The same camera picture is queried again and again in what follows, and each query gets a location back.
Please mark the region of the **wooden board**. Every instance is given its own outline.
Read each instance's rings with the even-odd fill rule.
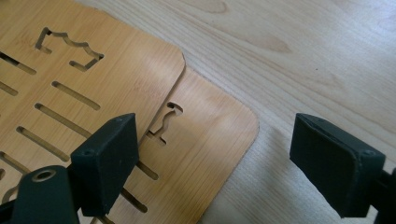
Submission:
[[[16,186],[21,174],[29,170],[49,164],[67,165],[68,155],[107,119],[135,112],[138,137],[144,136],[141,161],[154,174],[150,177],[134,169],[125,188],[148,211],[138,211],[120,196],[108,218],[116,223],[198,221],[253,142],[258,131],[254,114],[189,68],[173,88],[184,68],[179,50],[119,24],[103,12],[68,1],[42,1],[41,6],[33,7],[16,2],[0,3],[0,15],[17,7],[13,10],[16,14],[0,22],[0,29],[9,31],[0,34],[0,50],[20,62],[14,66],[6,56],[3,58],[8,60],[0,61],[1,72],[17,74],[2,75],[0,81],[18,92],[12,95],[13,91],[2,90],[0,94],[1,105],[7,105],[0,108],[0,148],[7,153],[0,155],[0,169],[6,172],[0,195]],[[46,19],[47,11],[59,18]],[[32,28],[30,23],[34,22],[21,22],[13,28],[20,22],[15,15],[21,14],[34,14],[26,16],[25,23],[37,20],[41,26]],[[52,49],[51,54],[35,49],[44,27],[54,32],[48,36],[48,32],[43,33],[43,47]],[[68,38],[57,33],[64,31],[68,31]],[[82,72],[69,61],[88,62],[92,57],[82,48],[70,48],[77,45],[71,41],[87,41],[88,52],[93,50],[105,57]],[[22,63],[35,70],[31,72],[34,74],[29,74],[32,70]],[[55,152],[50,154],[42,147]],[[83,218],[82,223],[86,222],[91,219]]]

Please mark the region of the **wooden table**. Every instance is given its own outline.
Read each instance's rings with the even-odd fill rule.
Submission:
[[[289,160],[294,116],[323,117],[396,166],[396,3],[390,0],[78,0],[181,48],[249,106],[259,136],[202,223],[341,220]]]

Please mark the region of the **black mechanical part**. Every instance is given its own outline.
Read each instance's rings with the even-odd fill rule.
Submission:
[[[396,223],[396,174],[383,171],[386,156],[329,121],[297,114],[290,159],[340,217],[366,217]]]
[[[21,179],[16,200],[0,205],[0,223],[78,222],[108,214],[139,161],[134,114],[108,121],[71,155],[72,163],[47,166]]]

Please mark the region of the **wood surface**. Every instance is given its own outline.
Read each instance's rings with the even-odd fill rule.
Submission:
[[[290,160],[295,113],[323,117],[396,162],[391,0],[78,0],[179,47],[252,108],[255,144],[202,223],[373,223],[340,217]]]
[[[256,137],[252,111],[177,47],[104,12],[15,0],[0,15],[2,203],[22,175],[67,166],[108,119],[135,112],[141,163],[111,213],[81,223],[196,223]]]

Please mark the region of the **bamboo board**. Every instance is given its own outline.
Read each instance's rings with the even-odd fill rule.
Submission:
[[[178,80],[184,61],[177,48],[95,9],[69,1],[40,3],[0,2],[0,15],[7,15],[0,21],[0,30],[7,30],[6,35],[0,34],[0,50],[20,62],[14,66],[9,60],[0,61],[2,73],[16,74],[1,75],[0,81],[18,91],[16,95],[0,91],[0,150],[7,153],[0,161],[0,169],[6,171],[0,196],[28,170],[67,165],[69,154],[107,119],[135,112],[138,137],[142,138],[141,161],[155,174],[149,177],[134,169],[125,188],[148,211],[138,211],[120,196],[109,219],[115,223],[197,222],[254,140],[258,122],[253,113],[189,68]],[[44,12],[53,17],[47,19]],[[23,24],[16,15],[32,16],[26,16],[24,23],[29,24]],[[35,49],[40,34],[46,34],[40,33],[43,27],[49,27],[51,35],[69,31],[69,39],[46,36],[44,48]],[[105,55],[85,72],[81,66],[86,63],[70,63],[70,59],[92,60],[81,48],[70,48],[70,41],[77,40],[88,41],[91,50]],[[34,74],[27,77],[26,71]],[[69,89],[94,104],[76,101]],[[39,146],[37,140],[32,141],[32,133],[51,143],[62,156],[43,150],[43,142],[38,141]],[[10,163],[10,157],[16,160],[14,167],[4,163]]]

